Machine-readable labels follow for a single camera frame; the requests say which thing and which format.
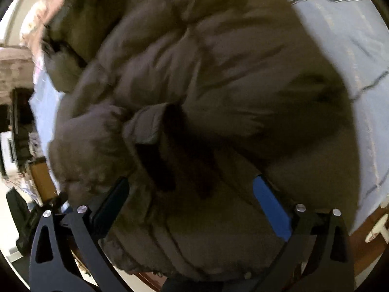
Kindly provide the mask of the light blue checked bedsheet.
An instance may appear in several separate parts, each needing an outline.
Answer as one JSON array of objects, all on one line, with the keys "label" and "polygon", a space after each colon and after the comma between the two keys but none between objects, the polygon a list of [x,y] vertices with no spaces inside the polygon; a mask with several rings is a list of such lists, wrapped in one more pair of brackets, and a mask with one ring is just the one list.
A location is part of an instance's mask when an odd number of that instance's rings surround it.
[{"label": "light blue checked bedsheet", "polygon": [[131,0],[109,31],[86,67],[46,57],[31,101],[73,204],[132,173],[164,208],[247,215],[258,165],[356,230],[388,194],[388,29],[370,0]]}]

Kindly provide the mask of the dark olive puffer jacket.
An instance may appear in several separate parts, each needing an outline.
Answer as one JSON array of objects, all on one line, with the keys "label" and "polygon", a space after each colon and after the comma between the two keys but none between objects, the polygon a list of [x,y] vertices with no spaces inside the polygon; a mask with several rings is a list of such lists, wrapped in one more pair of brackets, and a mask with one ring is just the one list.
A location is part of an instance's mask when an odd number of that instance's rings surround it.
[{"label": "dark olive puffer jacket", "polygon": [[63,92],[49,163],[70,205],[130,183],[100,242],[120,270],[264,271],[284,242],[258,175],[357,227],[351,102],[288,0],[63,0],[42,48]]}]

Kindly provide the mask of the pink floral bedding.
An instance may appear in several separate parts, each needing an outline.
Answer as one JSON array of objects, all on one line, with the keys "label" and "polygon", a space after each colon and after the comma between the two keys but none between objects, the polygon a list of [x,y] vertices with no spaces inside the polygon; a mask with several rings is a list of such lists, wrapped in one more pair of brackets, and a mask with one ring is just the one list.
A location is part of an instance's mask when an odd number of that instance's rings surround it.
[{"label": "pink floral bedding", "polygon": [[20,29],[20,43],[37,58],[42,51],[45,26],[62,7],[64,0],[37,0],[29,8]]}]

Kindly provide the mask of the brown wooden bed frame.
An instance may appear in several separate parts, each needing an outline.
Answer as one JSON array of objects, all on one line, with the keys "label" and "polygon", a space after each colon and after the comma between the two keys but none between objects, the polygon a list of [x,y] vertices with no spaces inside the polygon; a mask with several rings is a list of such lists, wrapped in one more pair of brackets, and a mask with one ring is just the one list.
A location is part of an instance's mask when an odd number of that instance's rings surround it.
[{"label": "brown wooden bed frame", "polygon": [[[383,291],[388,277],[388,210],[377,209],[353,234],[349,248],[354,262],[355,288],[353,291]],[[163,291],[254,291],[264,278],[217,281],[195,281],[186,278],[168,279]]]}]

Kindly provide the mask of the dark tv cabinet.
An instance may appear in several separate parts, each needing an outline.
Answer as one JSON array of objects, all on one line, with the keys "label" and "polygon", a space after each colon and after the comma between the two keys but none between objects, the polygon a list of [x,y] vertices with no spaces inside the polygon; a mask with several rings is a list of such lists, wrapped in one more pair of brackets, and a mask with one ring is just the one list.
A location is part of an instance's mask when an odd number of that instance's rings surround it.
[{"label": "dark tv cabinet", "polygon": [[28,145],[29,134],[35,131],[34,116],[29,104],[32,94],[31,88],[14,88],[10,92],[11,151],[18,172],[21,172],[24,164],[32,159]]}]

